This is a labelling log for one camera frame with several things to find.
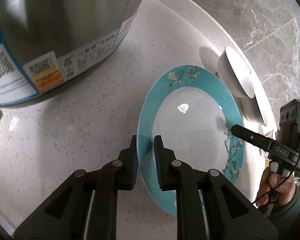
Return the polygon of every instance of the white bowl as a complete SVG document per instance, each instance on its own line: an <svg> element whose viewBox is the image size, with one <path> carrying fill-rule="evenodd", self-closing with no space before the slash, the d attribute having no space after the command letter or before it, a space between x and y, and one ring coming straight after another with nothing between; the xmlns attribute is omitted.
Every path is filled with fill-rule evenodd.
<svg viewBox="0 0 300 240"><path fill-rule="evenodd" d="M245 62L229 46L221 54L218 65L218 77L235 97L254 98L253 84Z"/></svg>
<svg viewBox="0 0 300 240"><path fill-rule="evenodd" d="M255 73L251 72L250 77L253 83L255 97L241 98L242 109L250 122L267 126L268 118L266 111L262 106L265 105L268 97L262 87L258 76Z"/></svg>

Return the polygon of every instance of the white plate center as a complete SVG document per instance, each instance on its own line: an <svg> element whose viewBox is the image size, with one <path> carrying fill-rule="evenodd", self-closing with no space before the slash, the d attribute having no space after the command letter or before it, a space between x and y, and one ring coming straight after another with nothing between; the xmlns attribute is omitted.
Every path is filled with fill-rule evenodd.
<svg viewBox="0 0 300 240"><path fill-rule="evenodd" d="M214 99L192 87L173 91L162 102L154 119L152 138L162 136L163 145L192 168L219 171L226 166L226 119Z"/></svg>

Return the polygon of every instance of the plate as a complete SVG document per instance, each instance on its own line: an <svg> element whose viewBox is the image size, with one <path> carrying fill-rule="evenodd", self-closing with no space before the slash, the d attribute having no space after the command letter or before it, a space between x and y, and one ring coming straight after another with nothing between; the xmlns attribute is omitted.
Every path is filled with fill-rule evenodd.
<svg viewBox="0 0 300 240"><path fill-rule="evenodd" d="M247 65L239 54L229 46L221 54L218 64L218 77L235 97L254 97L253 83Z"/></svg>
<svg viewBox="0 0 300 240"><path fill-rule="evenodd" d="M251 72L250 77L253 83L255 96L254 98L241 98L242 109L250 122L268 126L267 112L263 107L268 101L268 97L257 74Z"/></svg>
<svg viewBox="0 0 300 240"><path fill-rule="evenodd" d="M153 141L163 145L194 169L215 168L236 182L243 160L242 140L232 136L242 125L238 107L225 85L209 71L183 65L165 73L151 88L141 109L137 152L143 182L154 201L176 215L176 193L160 190Z"/></svg>

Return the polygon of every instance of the human hand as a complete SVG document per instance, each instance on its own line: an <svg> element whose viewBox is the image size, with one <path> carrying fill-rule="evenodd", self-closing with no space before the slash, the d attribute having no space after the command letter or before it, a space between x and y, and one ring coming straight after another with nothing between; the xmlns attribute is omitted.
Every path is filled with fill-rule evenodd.
<svg viewBox="0 0 300 240"><path fill-rule="evenodd" d="M260 182L260 187L259 191L257 193L257 198L269 191L271 188L274 188L278 184L280 184L285 178L273 173L270 173L270 168L267 167L262 174L261 177L261 182ZM280 193L279 196L279 205L280 206L285 206L288 204L296 191L296 184L294 183L295 179L294 176L291 175L290 178L288 178L285 183L283 183L280 187L276 188L275 191ZM266 195L260 200L256 202L257 207L261 205L265 205L269 200L269 196Z"/></svg>

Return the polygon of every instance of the stainless steel pot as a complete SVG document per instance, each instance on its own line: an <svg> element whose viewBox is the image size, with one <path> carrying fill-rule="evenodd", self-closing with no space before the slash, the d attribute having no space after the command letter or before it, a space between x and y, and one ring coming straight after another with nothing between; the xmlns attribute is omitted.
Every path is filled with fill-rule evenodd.
<svg viewBox="0 0 300 240"><path fill-rule="evenodd" d="M109 56L127 34L141 2L0 0L0 105L37 97ZM25 84L27 92L7 95L7 89Z"/></svg>

